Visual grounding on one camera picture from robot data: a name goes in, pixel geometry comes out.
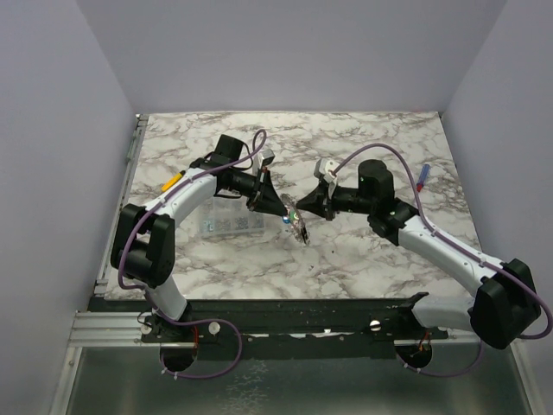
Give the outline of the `large metal key ring disc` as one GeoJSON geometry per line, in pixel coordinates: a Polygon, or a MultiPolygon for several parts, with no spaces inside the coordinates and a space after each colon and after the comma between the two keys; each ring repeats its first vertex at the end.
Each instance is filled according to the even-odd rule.
{"type": "Polygon", "coordinates": [[[307,226],[305,224],[305,221],[302,218],[302,216],[300,214],[300,211],[296,206],[296,202],[288,194],[282,194],[281,195],[281,200],[283,202],[283,205],[287,208],[287,214],[284,215],[284,216],[289,217],[289,224],[286,224],[286,225],[290,226],[290,231],[294,235],[295,239],[298,242],[303,243],[302,239],[301,239],[301,232],[302,232],[302,230],[306,230],[308,232],[308,230],[307,230],[307,226]],[[290,218],[289,214],[290,214],[291,211],[295,211],[297,213],[297,217],[295,219],[290,218]]]}

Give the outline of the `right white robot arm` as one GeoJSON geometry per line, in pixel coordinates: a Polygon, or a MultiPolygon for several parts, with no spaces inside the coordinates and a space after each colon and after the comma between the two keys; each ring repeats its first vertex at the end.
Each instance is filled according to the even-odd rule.
{"type": "Polygon", "coordinates": [[[299,209],[333,220],[336,213],[364,214],[370,228],[395,246],[414,252],[457,281],[468,297],[418,296],[397,316],[398,331],[416,338],[427,327],[474,332],[484,343],[504,349],[541,315],[533,298],[530,268],[522,261],[502,261],[478,252],[423,221],[419,210],[395,196],[393,174],[384,162],[366,160],[358,167],[358,185],[341,187],[338,164],[315,165],[317,187],[297,203],[299,209]]]}

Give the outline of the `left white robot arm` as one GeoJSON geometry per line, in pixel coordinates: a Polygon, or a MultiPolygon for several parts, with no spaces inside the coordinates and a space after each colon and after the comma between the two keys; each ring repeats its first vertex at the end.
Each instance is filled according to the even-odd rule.
{"type": "Polygon", "coordinates": [[[129,203],[120,211],[110,258],[118,285],[144,294],[172,341],[185,339],[191,329],[188,301],[173,278],[180,224],[221,190],[244,197],[252,212],[288,213],[271,181],[275,155],[266,139],[266,130],[257,131],[250,153],[243,154],[243,141],[221,135],[212,152],[194,160],[154,200],[142,206],[129,203]]]}

